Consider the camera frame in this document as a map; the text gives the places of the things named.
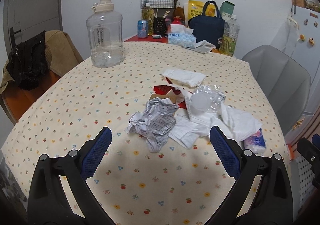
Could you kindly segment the red white paper box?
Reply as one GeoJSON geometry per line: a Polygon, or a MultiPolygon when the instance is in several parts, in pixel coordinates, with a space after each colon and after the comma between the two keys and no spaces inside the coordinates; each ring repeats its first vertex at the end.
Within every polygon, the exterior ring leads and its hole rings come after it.
{"type": "Polygon", "coordinates": [[[172,103],[183,109],[186,118],[191,120],[190,99],[192,93],[187,88],[175,84],[169,78],[165,77],[164,79],[167,83],[155,85],[149,100],[154,98],[170,99],[172,103]]]}

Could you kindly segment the green carton box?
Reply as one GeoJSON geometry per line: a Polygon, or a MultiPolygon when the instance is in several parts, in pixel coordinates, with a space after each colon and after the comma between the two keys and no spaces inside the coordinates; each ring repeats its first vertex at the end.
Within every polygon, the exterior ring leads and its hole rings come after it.
{"type": "Polygon", "coordinates": [[[228,21],[231,18],[231,15],[233,14],[233,11],[234,11],[234,7],[235,7],[235,4],[229,1],[224,1],[221,4],[220,13],[223,20],[228,21]]]}

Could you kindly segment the white paper cloth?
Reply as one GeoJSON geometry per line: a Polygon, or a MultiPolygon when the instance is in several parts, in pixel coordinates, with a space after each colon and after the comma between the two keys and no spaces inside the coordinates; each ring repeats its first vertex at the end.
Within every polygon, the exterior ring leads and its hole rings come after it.
{"type": "Polygon", "coordinates": [[[179,109],[175,113],[176,124],[169,131],[169,138],[186,149],[191,149],[200,137],[209,135],[212,127],[217,126],[228,138],[240,143],[256,134],[262,123],[251,113],[224,104],[218,112],[202,112],[179,109]]]}

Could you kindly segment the printed receipt paper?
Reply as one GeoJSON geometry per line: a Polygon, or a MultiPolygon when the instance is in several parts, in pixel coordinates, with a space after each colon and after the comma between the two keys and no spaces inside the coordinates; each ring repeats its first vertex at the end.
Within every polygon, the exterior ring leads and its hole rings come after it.
{"type": "Polygon", "coordinates": [[[176,125],[174,114],[179,106],[169,98],[153,98],[143,112],[134,113],[126,128],[127,133],[137,133],[145,138],[148,150],[158,153],[168,142],[169,131],[176,125]]]}

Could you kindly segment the large clear water jug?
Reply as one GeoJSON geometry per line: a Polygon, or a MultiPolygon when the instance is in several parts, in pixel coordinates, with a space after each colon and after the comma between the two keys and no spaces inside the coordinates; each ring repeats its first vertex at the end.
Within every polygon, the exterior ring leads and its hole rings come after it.
{"type": "Polygon", "coordinates": [[[100,0],[92,10],[86,20],[92,63],[98,68],[116,66],[124,60],[123,16],[112,0],[100,0]]]}

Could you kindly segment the blue tissue box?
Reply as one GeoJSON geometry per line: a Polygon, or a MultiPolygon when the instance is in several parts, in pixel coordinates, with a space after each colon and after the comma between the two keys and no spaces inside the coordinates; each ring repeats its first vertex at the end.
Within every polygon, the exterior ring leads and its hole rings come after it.
{"type": "Polygon", "coordinates": [[[168,43],[185,48],[195,48],[196,38],[193,36],[193,29],[180,24],[171,24],[168,43]]]}

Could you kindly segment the floral cream tablecloth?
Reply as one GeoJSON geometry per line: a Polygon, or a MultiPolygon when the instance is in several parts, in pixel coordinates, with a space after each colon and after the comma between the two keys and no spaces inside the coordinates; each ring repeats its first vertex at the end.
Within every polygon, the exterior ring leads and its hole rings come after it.
{"type": "Polygon", "coordinates": [[[91,191],[117,224],[204,224],[231,189],[207,137],[187,150],[169,140],[159,153],[145,139],[126,132],[132,114],[145,109],[162,73],[183,69],[203,73],[204,84],[221,87],[226,105],[262,122],[265,156],[290,156],[276,115],[248,63],[217,53],[200,54],[156,42],[126,42],[125,60],[96,68],[90,59],[64,75],[17,122],[2,152],[27,195],[39,157],[64,156],[93,139],[103,127],[112,144],[94,176],[91,191]]]}

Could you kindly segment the blue soda can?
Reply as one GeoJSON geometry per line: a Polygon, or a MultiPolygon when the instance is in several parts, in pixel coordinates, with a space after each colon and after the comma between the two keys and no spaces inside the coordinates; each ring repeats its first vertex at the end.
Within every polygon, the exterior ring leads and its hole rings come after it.
{"type": "Polygon", "coordinates": [[[148,20],[142,19],[137,22],[137,36],[141,39],[148,37],[148,20]]]}

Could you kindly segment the white tissue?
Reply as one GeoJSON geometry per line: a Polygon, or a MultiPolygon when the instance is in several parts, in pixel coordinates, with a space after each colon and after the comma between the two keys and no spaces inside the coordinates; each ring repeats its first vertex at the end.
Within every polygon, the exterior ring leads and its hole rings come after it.
{"type": "Polygon", "coordinates": [[[198,87],[206,78],[206,75],[202,73],[173,69],[167,69],[161,75],[189,87],[198,87]]]}

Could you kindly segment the yellow snack bag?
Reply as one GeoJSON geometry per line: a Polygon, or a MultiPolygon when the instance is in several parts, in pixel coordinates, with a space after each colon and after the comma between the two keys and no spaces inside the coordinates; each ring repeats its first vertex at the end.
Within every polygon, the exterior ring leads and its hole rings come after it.
{"type": "MultiPolygon", "coordinates": [[[[203,12],[203,8],[204,8],[205,3],[202,1],[194,1],[194,0],[189,0],[188,1],[188,20],[192,19],[198,15],[201,15],[203,12]]],[[[215,6],[210,3],[208,5],[208,7],[206,8],[206,12],[205,12],[206,16],[216,16],[216,9],[215,6]]]]}

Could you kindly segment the clear tea bottle right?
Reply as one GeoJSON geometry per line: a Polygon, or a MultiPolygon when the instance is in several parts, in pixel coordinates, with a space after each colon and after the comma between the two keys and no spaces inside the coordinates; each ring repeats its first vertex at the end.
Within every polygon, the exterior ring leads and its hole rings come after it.
{"type": "Polygon", "coordinates": [[[225,21],[222,43],[219,48],[220,53],[230,57],[234,55],[239,32],[240,25],[236,21],[236,15],[232,14],[231,18],[225,21]]]}

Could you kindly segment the grey booklet on table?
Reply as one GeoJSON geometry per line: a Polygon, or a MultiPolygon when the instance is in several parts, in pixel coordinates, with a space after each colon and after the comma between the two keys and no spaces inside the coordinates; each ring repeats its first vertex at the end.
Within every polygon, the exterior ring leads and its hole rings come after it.
{"type": "Polygon", "coordinates": [[[206,54],[206,53],[211,52],[213,49],[216,49],[216,46],[206,40],[203,40],[203,41],[197,42],[195,44],[195,47],[188,48],[188,49],[191,51],[194,51],[194,52],[206,54]]]}

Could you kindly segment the grey upholstered chair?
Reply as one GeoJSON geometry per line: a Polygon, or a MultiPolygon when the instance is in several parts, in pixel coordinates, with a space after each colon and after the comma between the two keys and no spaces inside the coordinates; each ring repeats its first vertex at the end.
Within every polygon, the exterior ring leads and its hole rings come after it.
{"type": "Polygon", "coordinates": [[[302,116],[309,99],[311,77],[291,57],[271,45],[259,46],[242,58],[268,99],[286,135],[302,116]]]}

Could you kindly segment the pink blue tissue pack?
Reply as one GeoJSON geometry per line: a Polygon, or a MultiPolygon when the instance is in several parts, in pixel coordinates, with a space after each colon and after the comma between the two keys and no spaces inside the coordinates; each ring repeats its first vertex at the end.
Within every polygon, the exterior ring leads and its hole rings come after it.
{"type": "Polygon", "coordinates": [[[262,129],[244,140],[244,148],[251,150],[255,154],[262,154],[266,150],[266,144],[262,129]]]}

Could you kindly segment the yellow drink bottle left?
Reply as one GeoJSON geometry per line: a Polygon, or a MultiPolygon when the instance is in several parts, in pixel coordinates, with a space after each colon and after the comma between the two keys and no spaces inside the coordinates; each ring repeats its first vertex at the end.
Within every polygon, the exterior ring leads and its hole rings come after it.
{"type": "Polygon", "coordinates": [[[151,8],[150,3],[146,3],[142,9],[142,19],[148,21],[148,36],[153,35],[153,18],[154,11],[151,8]]]}

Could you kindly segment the white mesh hanging bag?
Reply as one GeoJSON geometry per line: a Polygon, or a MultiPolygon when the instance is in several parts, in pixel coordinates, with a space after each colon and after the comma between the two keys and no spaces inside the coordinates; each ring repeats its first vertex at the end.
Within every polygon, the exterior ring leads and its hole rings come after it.
{"type": "Polygon", "coordinates": [[[299,41],[299,24],[288,16],[271,41],[271,46],[292,57],[299,41]]]}

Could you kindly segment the wicker basket on fridge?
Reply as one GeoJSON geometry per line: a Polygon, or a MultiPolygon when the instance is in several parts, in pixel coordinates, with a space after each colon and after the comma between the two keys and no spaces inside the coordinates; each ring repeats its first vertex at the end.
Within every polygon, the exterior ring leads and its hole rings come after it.
{"type": "Polygon", "coordinates": [[[291,0],[293,7],[301,7],[319,12],[318,0],[291,0]]]}

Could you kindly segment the navy blue lunch bag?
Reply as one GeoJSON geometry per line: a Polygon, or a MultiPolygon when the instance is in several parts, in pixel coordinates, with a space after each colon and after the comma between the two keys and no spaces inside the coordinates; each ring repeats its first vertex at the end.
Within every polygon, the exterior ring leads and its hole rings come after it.
{"type": "Polygon", "coordinates": [[[215,1],[207,1],[204,4],[202,14],[189,19],[188,25],[193,29],[193,36],[195,36],[197,42],[206,40],[213,44],[216,49],[220,48],[225,28],[225,20],[223,20],[215,1]],[[206,15],[206,10],[210,4],[215,6],[216,16],[206,15]]]}

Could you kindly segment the black pen holder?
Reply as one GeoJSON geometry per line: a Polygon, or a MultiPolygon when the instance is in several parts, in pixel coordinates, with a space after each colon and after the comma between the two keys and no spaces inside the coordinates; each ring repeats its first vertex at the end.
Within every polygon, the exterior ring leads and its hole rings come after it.
{"type": "Polygon", "coordinates": [[[156,35],[167,34],[165,18],[153,18],[153,33],[156,35]]]}

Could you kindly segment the white refrigerator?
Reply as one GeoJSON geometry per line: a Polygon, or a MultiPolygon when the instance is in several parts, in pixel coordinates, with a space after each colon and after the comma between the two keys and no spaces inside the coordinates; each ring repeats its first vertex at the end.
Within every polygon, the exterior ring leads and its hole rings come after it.
{"type": "Polygon", "coordinates": [[[302,133],[319,108],[319,12],[292,6],[290,16],[299,24],[299,41],[291,58],[307,70],[311,86],[302,116],[285,136],[289,143],[302,133]]]}

